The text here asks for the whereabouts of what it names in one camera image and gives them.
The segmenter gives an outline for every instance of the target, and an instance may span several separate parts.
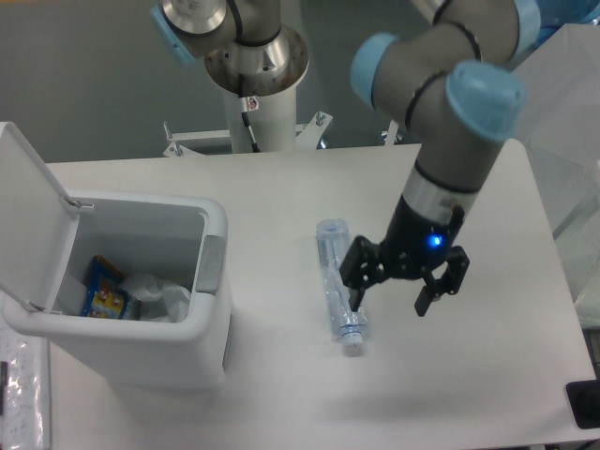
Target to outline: white trash can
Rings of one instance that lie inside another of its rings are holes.
[[[110,184],[109,173],[99,173]],[[48,338],[111,382],[209,389],[224,378],[232,311],[227,218],[215,201],[67,193],[14,124],[0,123],[0,289],[17,332]],[[96,255],[191,291],[178,323],[80,317]]]

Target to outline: bolt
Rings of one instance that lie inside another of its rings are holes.
[[[398,145],[402,143],[404,140],[404,135],[401,132],[396,133],[396,138],[394,139],[394,145]],[[382,141],[385,143],[387,141],[387,131],[382,131]]]
[[[167,122],[163,122],[162,123],[162,127],[165,129],[165,136],[167,138],[167,142],[172,141],[173,140],[173,135],[169,131],[169,124],[167,124]]]

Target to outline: metal bracket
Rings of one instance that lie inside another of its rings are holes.
[[[404,140],[404,135],[399,131],[398,122],[390,121],[387,131],[382,131],[383,145],[399,145]]]
[[[82,209],[82,208],[93,208],[94,204],[93,203],[83,203],[80,202],[79,200],[75,200],[71,197],[69,197],[68,195],[66,195],[65,197],[63,197],[63,200],[69,205],[69,206],[73,206],[74,208],[77,209]]]
[[[332,121],[332,115],[325,112],[317,112],[308,124],[296,125],[296,149],[307,151],[326,148],[327,143],[323,138],[323,134]],[[162,155],[169,158],[228,153],[215,151],[215,149],[231,145],[232,142],[228,129],[171,134],[166,122],[163,126],[165,127],[167,144],[169,146]]]

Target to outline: table surface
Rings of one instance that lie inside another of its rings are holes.
[[[205,196],[230,221],[227,378],[204,393],[110,385],[52,346],[64,449],[472,449],[587,440],[564,386],[593,378],[524,149],[507,144],[457,240],[472,264],[425,318],[421,282],[366,296],[365,354],[332,339],[317,222],[383,237],[417,146],[51,165],[66,188]]]

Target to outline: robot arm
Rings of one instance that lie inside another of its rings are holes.
[[[182,64],[233,42],[264,45],[281,29],[279,0],[162,0],[151,12]]]
[[[372,37],[352,64],[357,94],[423,143],[384,239],[358,236],[340,267],[352,310],[366,289],[389,278],[425,281],[419,316],[458,292],[469,259],[454,240],[525,102],[515,77],[481,60],[504,63],[533,43],[534,0],[449,0],[433,22],[407,43]]]

